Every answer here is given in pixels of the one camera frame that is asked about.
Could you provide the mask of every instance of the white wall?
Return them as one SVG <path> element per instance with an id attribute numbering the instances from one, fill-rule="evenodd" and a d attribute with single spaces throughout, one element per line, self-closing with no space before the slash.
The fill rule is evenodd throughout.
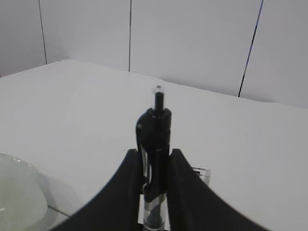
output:
<path id="1" fill-rule="evenodd" d="M 242 97 L 308 108 L 308 1 L 265 0 Z"/>
<path id="2" fill-rule="evenodd" d="M 129 65 L 130 0 L 40 0 L 48 63 Z M 237 95 L 261 0 L 132 0 L 131 71 Z M 304 0 L 265 0 L 241 97 L 308 108 Z M 0 2 L 0 75 L 45 64 L 38 0 Z"/>
<path id="3" fill-rule="evenodd" d="M 38 0 L 0 1 L 0 75 L 45 64 Z"/>
<path id="4" fill-rule="evenodd" d="M 129 0 L 41 0 L 48 63 L 76 59 L 128 70 Z"/>
<path id="5" fill-rule="evenodd" d="M 132 72 L 238 94 L 261 0 L 132 3 Z"/>

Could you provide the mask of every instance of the transparent plastic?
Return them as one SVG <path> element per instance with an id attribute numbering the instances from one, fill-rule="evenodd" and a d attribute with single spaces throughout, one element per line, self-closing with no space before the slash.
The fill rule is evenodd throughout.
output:
<path id="1" fill-rule="evenodd" d="M 0 154 L 0 230 L 32 230 L 44 218 L 46 198 L 36 182 L 37 170 L 27 162 Z"/>
<path id="2" fill-rule="evenodd" d="M 144 202 L 143 230 L 144 231 L 163 231 L 165 228 L 167 200 L 166 194 L 160 195 L 161 201 L 154 208 L 149 203 Z"/>

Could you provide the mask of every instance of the transparent pen barrel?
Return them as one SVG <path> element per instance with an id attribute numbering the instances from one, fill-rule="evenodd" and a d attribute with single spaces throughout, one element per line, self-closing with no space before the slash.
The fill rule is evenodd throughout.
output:
<path id="1" fill-rule="evenodd" d="M 166 194 L 161 194 L 151 202 L 144 202 L 144 231 L 163 231 L 166 220 Z"/>

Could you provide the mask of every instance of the white table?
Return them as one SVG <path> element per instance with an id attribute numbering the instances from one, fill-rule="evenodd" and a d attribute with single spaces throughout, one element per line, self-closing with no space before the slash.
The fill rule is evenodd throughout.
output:
<path id="1" fill-rule="evenodd" d="M 308 110 L 66 60 L 0 78 L 0 152 L 34 164 L 49 205 L 73 214 L 112 177 L 135 123 L 166 90 L 171 147 L 210 187 L 275 230 L 308 227 Z"/>

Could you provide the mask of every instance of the pen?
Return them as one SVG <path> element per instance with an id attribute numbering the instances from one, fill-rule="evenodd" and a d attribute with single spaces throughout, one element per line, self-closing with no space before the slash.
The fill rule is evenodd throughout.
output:
<path id="1" fill-rule="evenodd" d="M 143 163 L 144 231 L 162 231 L 166 219 L 167 161 L 171 112 L 164 108 L 161 86 L 154 90 L 155 103 L 138 120 L 136 138 Z"/>

